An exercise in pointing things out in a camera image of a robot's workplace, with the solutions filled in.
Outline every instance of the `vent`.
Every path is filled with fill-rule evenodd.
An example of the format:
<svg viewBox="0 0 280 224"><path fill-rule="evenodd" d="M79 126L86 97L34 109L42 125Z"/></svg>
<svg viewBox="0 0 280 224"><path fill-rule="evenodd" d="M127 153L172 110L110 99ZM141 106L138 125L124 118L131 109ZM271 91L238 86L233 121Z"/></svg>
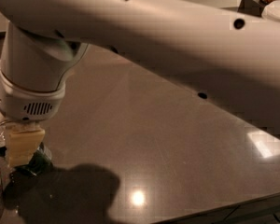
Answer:
<svg viewBox="0 0 280 224"><path fill-rule="evenodd" d="M50 103L30 103L24 107L24 110L27 114L35 116L48 114L52 108Z"/></svg>

